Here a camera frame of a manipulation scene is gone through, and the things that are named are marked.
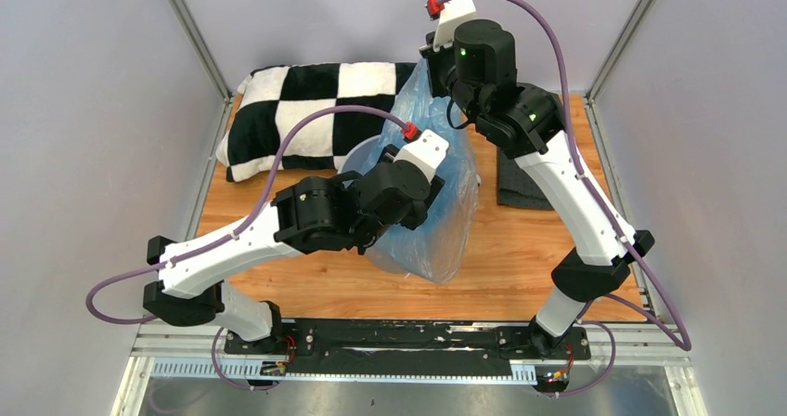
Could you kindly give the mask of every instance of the red connector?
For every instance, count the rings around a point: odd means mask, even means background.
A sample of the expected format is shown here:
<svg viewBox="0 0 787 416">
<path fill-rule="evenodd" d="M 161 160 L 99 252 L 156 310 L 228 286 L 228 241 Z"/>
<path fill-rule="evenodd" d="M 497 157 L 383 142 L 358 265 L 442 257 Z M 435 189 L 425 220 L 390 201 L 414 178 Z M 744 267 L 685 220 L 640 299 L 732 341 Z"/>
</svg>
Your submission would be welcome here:
<svg viewBox="0 0 787 416">
<path fill-rule="evenodd" d="M 419 138 L 420 130 L 414 123 L 408 122 L 407 129 L 402 130 L 402 136 L 405 137 L 405 142 L 410 143 Z"/>
<path fill-rule="evenodd" d="M 444 5 L 438 4 L 437 0 L 427 0 L 426 11 L 429 12 L 429 17 L 432 20 L 440 18 L 440 12 L 445 9 Z"/>
</svg>

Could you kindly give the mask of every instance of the black and white pillow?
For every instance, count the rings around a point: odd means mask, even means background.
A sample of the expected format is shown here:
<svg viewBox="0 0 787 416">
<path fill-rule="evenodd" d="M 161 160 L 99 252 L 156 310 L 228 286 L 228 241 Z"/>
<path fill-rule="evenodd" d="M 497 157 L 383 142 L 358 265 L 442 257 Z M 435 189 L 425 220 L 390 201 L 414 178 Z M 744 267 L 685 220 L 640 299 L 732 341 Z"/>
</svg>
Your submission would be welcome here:
<svg viewBox="0 0 787 416">
<path fill-rule="evenodd" d="M 227 167 L 226 180 L 270 170 L 281 139 L 313 112 L 337 105 L 390 111 L 414 68 L 414 63 L 325 63 L 252 72 L 238 88 L 243 100 L 216 149 Z M 353 112 L 316 119 L 291 141 L 279 168 L 339 168 L 357 144 L 380 133 L 383 121 Z"/>
</svg>

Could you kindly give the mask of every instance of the gray wall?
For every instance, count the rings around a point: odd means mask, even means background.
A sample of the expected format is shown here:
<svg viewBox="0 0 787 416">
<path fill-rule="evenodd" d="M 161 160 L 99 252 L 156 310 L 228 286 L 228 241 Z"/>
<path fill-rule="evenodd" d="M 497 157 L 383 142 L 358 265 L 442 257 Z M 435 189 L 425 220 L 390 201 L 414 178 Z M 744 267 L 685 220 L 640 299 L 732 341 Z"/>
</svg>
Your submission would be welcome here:
<svg viewBox="0 0 787 416">
<path fill-rule="evenodd" d="M 658 0 L 599 101 L 712 415 L 787 406 L 787 0 Z"/>
<path fill-rule="evenodd" d="M 136 327 L 84 295 L 184 236 L 220 100 L 166 0 L 0 6 L 0 414 L 108 414 Z"/>
<path fill-rule="evenodd" d="M 584 90 L 637 0 L 527 0 L 550 21 L 563 46 L 573 90 Z M 415 61 L 433 31 L 426 0 L 187 0 L 232 88 L 249 71 L 322 61 Z M 521 80 L 559 86 L 548 40 L 519 8 L 476 0 L 479 15 L 517 37 Z"/>
</svg>

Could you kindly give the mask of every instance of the blue plastic bag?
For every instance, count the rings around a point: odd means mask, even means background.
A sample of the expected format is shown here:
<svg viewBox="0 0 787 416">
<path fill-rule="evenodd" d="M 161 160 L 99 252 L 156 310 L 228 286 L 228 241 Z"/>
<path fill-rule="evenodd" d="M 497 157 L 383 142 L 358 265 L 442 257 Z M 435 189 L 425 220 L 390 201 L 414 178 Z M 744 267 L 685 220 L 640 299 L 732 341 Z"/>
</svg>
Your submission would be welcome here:
<svg viewBox="0 0 787 416">
<path fill-rule="evenodd" d="M 396 98 L 391 113 L 420 130 L 431 129 L 448 141 L 448 153 L 437 169 L 445 186 L 430 207 L 425 223 L 415 230 L 392 226 L 366 253 L 383 270 L 410 272 L 439 284 L 448 283 L 459 272 L 478 206 L 478 175 L 470 141 L 466 131 L 448 126 L 447 107 L 448 97 L 432 97 L 426 61 L 422 59 Z M 401 148 L 405 141 L 400 128 L 386 121 L 377 147 L 358 171 L 370 170 L 389 144 Z"/>
</svg>

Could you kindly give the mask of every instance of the wooden surface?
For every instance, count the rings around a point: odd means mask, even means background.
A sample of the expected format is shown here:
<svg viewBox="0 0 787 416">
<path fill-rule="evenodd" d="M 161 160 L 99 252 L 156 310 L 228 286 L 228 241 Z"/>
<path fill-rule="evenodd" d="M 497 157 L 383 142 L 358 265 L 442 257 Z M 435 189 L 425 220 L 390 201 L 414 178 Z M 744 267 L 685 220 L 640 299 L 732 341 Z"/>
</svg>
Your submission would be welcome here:
<svg viewBox="0 0 787 416">
<path fill-rule="evenodd" d="M 233 109 L 238 108 L 240 98 Z M 606 188 L 598 153 L 580 97 L 572 97 L 572 115 L 579 149 L 588 167 Z M 458 275 L 445 286 L 415 275 L 389 274 L 366 257 L 352 252 L 318 252 L 267 263 L 230 279 L 241 292 L 270 300 L 285 317 L 394 319 L 530 319 L 543 305 L 552 281 L 549 273 L 574 247 L 555 212 L 520 210 L 496 204 L 496 149 L 470 132 L 482 178 L 479 206 Z M 283 170 L 273 192 L 307 174 L 332 171 Z M 200 221 L 199 235 L 246 215 L 262 192 L 266 174 L 230 184 L 217 164 Z M 641 303 L 630 276 L 618 291 Z M 590 309 L 589 319 L 640 319 L 611 300 Z"/>
</svg>

